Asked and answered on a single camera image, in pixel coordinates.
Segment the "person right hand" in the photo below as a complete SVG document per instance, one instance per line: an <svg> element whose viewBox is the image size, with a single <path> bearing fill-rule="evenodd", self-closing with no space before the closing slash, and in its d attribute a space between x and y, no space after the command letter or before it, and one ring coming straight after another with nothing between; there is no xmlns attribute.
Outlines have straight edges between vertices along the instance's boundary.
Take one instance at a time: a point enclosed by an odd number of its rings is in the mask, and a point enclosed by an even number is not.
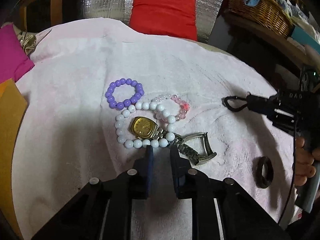
<svg viewBox="0 0 320 240"><path fill-rule="evenodd" d="M305 139L298 137L295 140L295 186L303 186L308 178L315 176L317 168L313 166L314 161L319 161L319 148L315 149L312 153L304 149Z"/></svg>

